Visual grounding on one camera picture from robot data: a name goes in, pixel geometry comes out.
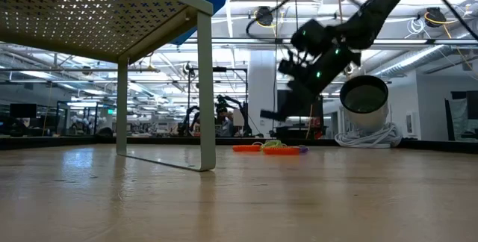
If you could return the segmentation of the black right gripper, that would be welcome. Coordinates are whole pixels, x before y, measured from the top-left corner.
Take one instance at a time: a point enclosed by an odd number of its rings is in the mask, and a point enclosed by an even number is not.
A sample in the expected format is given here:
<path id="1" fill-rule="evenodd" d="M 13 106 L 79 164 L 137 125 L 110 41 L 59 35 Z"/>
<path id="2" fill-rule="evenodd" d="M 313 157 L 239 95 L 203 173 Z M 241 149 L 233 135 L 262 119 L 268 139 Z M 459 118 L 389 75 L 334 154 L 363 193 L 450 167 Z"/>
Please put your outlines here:
<path id="1" fill-rule="evenodd" d="M 282 59 L 278 71 L 293 79 L 288 82 L 290 90 L 278 92 L 277 111 L 261 110 L 260 117 L 284 122 L 288 117 L 295 117 L 305 113 L 307 108 L 316 101 L 317 96 L 307 87 L 307 68 L 295 63 L 292 59 Z"/>

